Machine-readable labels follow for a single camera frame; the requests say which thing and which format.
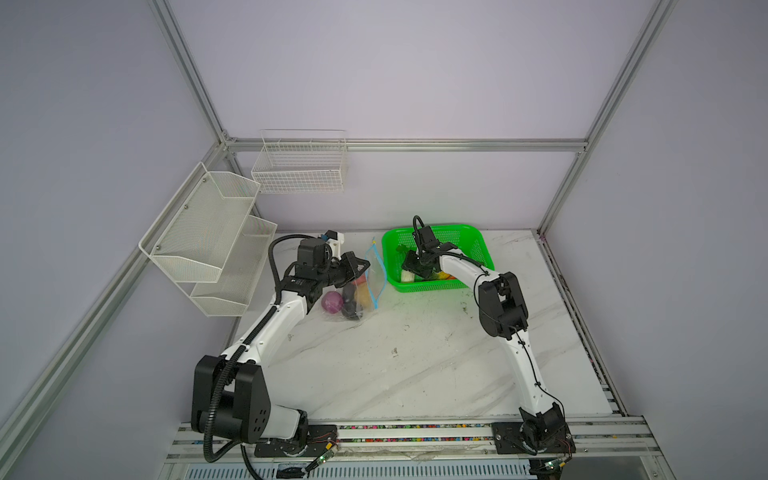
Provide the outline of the green plastic basket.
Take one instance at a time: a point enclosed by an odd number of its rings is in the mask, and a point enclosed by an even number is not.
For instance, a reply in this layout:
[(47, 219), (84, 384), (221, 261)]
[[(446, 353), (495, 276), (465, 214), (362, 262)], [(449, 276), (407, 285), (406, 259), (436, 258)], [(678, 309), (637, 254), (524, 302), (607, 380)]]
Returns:
[[(486, 269), (495, 269), (491, 254), (486, 246), (483, 234), (475, 227), (466, 224), (437, 225), (432, 227), (433, 233), (441, 242), (455, 244), (463, 254), (479, 261)], [(383, 261), (386, 268), (387, 280), (400, 293), (418, 293), (437, 290), (465, 289), (466, 285), (457, 279), (447, 281), (414, 281), (401, 282), (401, 265), (405, 259), (397, 253), (398, 245), (412, 246), (416, 249), (413, 238), (413, 227), (396, 228), (387, 231), (381, 239)]]

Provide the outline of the dark toy eggplant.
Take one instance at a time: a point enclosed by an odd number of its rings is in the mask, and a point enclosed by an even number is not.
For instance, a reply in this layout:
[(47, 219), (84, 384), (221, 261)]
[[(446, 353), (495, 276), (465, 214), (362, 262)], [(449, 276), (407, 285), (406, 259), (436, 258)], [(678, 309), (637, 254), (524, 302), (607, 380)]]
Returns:
[(348, 320), (361, 320), (362, 308), (357, 302), (357, 286), (354, 283), (345, 285), (341, 291), (342, 315)]

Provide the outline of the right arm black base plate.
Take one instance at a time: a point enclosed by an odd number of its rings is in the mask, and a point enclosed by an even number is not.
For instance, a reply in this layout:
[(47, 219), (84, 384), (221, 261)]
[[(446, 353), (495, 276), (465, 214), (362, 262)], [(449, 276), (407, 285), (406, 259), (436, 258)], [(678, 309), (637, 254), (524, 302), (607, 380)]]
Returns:
[(566, 423), (542, 430), (532, 421), (495, 422), (491, 429), (496, 452), (500, 455), (571, 455), (576, 451)]

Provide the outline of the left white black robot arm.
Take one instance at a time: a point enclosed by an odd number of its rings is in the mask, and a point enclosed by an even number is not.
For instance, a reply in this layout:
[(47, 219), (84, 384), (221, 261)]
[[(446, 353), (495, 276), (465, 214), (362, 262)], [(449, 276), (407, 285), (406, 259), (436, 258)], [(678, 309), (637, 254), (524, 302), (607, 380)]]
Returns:
[(343, 234), (329, 230), (319, 237), (290, 234), (269, 245), (275, 286), (270, 304), (230, 347), (202, 357), (194, 370), (191, 426), (206, 443), (215, 437), (232, 445), (302, 441), (303, 412), (271, 399), (264, 370), (327, 289), (353, 283), (370, 267), (343, 252), (343, 243)]

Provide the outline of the purple toy onion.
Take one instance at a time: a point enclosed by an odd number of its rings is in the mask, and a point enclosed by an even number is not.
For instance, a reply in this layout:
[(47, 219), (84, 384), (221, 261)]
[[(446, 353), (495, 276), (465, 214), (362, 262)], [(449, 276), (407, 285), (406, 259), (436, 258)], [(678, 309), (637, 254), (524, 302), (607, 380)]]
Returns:
[(327, 292), (321, 300), (321, 306), (323, 310), (331, 315), (340, 313), (343, 305), (343, 296), (338, 291)]

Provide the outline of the yellow toy lemon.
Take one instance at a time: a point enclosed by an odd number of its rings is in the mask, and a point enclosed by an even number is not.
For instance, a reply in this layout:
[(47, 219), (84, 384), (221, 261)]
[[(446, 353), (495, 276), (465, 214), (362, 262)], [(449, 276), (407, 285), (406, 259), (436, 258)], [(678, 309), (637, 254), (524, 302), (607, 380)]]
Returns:
[(373, 309), (373, 302), (370, 296), (368, 285), (366, 283), (357, 286), (355, 292), (355, 300), (360, 308), (365, 310)]

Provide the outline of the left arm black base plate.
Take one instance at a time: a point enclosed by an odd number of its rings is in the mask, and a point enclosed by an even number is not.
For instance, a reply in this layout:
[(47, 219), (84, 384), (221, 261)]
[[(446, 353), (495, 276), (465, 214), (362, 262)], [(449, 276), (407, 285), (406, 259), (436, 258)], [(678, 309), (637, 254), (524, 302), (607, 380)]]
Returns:
[(253, 448), (256, 458), (315, 458), (338, 440), (338, 428), (333, 424), (301, 425), (291, 439), (267, 439)]

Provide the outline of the clear zip bag blue zipper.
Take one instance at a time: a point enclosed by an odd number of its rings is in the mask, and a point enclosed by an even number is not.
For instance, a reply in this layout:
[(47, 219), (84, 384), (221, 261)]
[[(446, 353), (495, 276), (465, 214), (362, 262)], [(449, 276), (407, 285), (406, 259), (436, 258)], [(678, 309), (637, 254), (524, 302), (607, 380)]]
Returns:
[(362, 258), (370, 263), (366, 271), (342, 288), (329, 290), (321, 298), (322, 310), (346, 320), (362, 321), (381, 306), (380, 297), (387, 285), (386, 268), (375, 238)]

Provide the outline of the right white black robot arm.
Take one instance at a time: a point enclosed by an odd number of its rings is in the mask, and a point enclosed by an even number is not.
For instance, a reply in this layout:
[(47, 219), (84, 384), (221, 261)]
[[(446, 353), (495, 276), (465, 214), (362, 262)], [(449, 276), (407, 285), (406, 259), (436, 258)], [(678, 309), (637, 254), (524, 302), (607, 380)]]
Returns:
[(412, 226), (415, 248), (406, 254), (402, 269), (422, 278), (446, 273), (470, 288), (481, 327), (507, 352), (520, 397), (515, 442), (533, 455), (560, 448), (571, 453), (563, 403), (547, 391), (529, 346), (529, 311), (517, 276), (496, 272), (455, 244), (439, 240), (418, 215)]

